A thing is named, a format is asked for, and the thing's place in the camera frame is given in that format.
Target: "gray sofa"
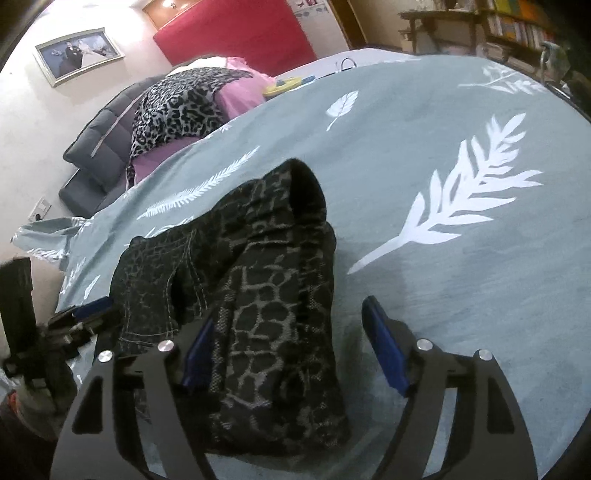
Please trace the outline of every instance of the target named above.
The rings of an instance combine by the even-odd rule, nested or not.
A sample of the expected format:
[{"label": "gray sofa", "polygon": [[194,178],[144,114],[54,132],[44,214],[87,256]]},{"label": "gray sofa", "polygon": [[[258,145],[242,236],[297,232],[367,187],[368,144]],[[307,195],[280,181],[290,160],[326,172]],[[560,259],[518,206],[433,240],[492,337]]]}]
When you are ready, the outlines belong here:
[{"label": "gray sofa", "polygon": [[[79,169],[60,190],[60,198],[74,215],[90,218],[125,191],[125,166],[138,97],[163,77],[150,77],[123,90],[64,153],[64,160]],[[125,112],[132,102],[134,105]]]}]

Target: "blue gripper pad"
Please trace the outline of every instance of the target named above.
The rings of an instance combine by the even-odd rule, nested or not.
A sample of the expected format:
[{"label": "blue gripper pad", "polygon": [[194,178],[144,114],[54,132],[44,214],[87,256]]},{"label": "blue gripper pad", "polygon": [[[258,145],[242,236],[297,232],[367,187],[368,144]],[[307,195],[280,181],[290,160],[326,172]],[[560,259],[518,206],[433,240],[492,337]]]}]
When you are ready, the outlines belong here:
[{"label": "blue gripper pad", "polygon": [[388,322],[394,320],[386,315],[374,297],[368,297],[363,301],[361,312],[363,329],[374,348],[388,385],[398,390],[402,396],[406,396],[410,386],[406,376],[407,358],[387,326]]},{"label": "blue gripper pad", "polygon": [[207,388],[212,379],[213,321],[209,319],[185,357],[182,385],[190,392]]},{"label": "blue gripper pad", "polygon": [[72,312],[72,316],[76,320],[82,321],[92,315],[107,312],[112,306],[113,299],[111,297],[103,297],[81,307],[78,307],[76,310],[74,310],[74,312]]}]

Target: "wedding photo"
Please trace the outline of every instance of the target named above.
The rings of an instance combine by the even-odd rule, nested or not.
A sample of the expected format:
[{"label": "wedding photo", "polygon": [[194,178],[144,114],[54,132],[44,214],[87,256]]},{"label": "wedding photo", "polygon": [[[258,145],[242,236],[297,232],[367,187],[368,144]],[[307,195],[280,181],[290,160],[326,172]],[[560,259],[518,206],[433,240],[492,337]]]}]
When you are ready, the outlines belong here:
[{"label": "wedding photo", "polygon": [[60,37],[35,49],[37,61],[52,86],[124,56],[104,28]]}]

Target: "silver screw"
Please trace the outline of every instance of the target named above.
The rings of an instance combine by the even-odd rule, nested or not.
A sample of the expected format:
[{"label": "silver screw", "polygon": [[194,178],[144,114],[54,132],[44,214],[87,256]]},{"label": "silver screw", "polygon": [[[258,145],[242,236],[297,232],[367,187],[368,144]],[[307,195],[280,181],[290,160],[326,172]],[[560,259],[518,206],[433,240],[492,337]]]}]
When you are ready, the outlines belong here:
[{"label": "silver screw", "polygon": [[158,350],[161,352],[169,352],[174,348],[174,342],[172,340],[164,340],[158,344]]},{"label": "silver screw", "polygon": [[111,350],[105,350],[99,353],[99,362],[105,364],[113,360],[113,352]]},{"label": "silver screw", "polygon": [[433,348],[433,343],[431,340],[421,338],[420,340],[417,340],[417,348],[423,352],[428,352],[431,348]]},{"label": "silver screw", "polygon": [[490,350],[478,350],[478,356],[486,362],[492,360],[492,353]]}]

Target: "wall outlet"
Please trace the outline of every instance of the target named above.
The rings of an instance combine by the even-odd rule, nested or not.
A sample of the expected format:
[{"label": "wall outlet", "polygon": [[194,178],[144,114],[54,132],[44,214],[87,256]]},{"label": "wall outlet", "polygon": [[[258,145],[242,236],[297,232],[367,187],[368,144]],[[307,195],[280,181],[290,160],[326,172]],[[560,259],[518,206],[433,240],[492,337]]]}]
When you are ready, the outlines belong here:
[{"label": "wall outlet", "polygon": [[29,214],[29,222],[35,222],[36,220],[43,220],[49,209],[51,208],[51,203],[49,203],[45,198],[41,197],[33,211]]}]

